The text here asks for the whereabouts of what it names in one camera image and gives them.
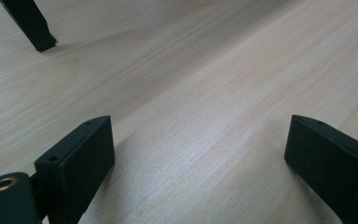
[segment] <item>black plastic part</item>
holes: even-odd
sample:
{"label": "black plastic part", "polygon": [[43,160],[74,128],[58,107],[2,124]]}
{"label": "black plastic part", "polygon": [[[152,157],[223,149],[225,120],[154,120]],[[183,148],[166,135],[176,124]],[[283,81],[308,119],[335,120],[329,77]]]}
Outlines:
{"label": "black plastic part", "polygon": [[56,39],[48,30],[48,23],[33,0],[0,0],[0,2],[37,51],[42,52],[56,45]]}
{"label": "black plastic part", "polygon": [[33,174],[30,177],[30,181],[34,191],[34,200],[36,201],[37,214],[39,215],[39,219],[43,220],[43,218],[48,215],[48,211],[54,206],[54,204],[48,198],[46,191],[40,185],[37,174]]}
{"label": "black plastic part", "polygon": [[358,223],[358,141],[320,122],[292,116],[284,158],[343,223]]}
{"label": "black plastic part", "polygon": [[0,176],[0,224],[40,223],[27,174]]}
{"label": "black plastic part", "polygon": [[35,163],[37,178],[54,204],[50,223],[77,223],[115,162],[109,117],[89,120]]}

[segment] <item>screw hole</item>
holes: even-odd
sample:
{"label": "screw hole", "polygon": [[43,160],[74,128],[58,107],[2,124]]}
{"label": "screw hole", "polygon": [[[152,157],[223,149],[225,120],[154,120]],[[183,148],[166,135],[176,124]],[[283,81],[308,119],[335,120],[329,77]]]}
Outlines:
{"label": "screw hole", "polygon": [[52,156],[48,158],[48,161],[57,161],[60,157],[59,156]]}
{"label": "screw hole", "polygon": [[0,180],[0,191],[9,189],[17,183],[16,177],[7,177]]}

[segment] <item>wood grain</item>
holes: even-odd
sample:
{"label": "wood grain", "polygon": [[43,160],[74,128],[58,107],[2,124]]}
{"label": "wood grain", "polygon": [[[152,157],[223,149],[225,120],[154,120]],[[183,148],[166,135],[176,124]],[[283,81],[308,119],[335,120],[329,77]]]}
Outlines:
{"label": "wood grain", "polygon": [[358,139],[358,1],[36,3],[44,53],[0,5],[0,175],[110,115],[80,223],[339,223],[283,152],[292,114]]}

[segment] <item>table surface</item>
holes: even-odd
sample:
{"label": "table surface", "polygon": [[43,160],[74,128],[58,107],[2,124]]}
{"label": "table surface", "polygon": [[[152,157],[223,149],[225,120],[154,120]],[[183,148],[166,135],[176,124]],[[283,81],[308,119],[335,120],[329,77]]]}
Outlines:
{"label": "table surface", "polygon": [[43,53],[0,5],[0,175],[110,115],[80,223],[340,223],[283,152],[293,114],[358,139],[358,0],[36,3]]}

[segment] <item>wooden table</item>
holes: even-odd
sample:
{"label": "wooden table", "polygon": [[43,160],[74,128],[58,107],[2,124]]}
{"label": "wooden table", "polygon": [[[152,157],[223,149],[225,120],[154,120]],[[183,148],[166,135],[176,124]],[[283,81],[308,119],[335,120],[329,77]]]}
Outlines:
{"label": "wooden table", "polygon": [[283,152],[293,114],[358,139],[358,0],[36,3],[44,53],[0,4],[0,175],[110,115],[80,223],[340,223]]}

